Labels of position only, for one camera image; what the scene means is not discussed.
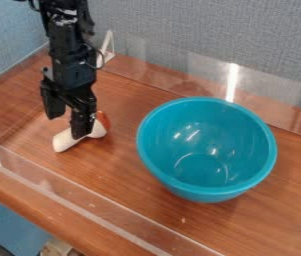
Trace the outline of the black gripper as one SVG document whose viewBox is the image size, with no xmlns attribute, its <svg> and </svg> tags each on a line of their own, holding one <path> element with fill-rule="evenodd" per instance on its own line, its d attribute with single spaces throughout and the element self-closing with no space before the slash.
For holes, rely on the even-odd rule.
<svg viewBox="0 0 301 256">
<path fill-rule="evenodd" d="M 89 135 L 97 118 L 97 97 L 92 86 L 97 82 L 97 50 L 49 52 L 52 66 L 45 66 L 41 96 L 49 119 L 72 110 L 72 136 L 76 140 Z"/>
</svg>

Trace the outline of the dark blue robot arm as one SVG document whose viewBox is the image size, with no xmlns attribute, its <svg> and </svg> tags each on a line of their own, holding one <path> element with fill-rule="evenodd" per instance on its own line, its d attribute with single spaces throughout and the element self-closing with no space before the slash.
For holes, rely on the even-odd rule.
<svg viewBox="0 0 301 256">
<path fill-rule="evenodd" d="M 52 66 L 42 70 L 41 96 L 49 119 L 72 108 L 72 137 L 80 139 L 93 131 L 97 97 L 97 53 L 86 35 L 94 35 L 94 21 L 88 0 L 16 0 L 28 2 L 41 14 L 50 41 Z"/>
</svg>

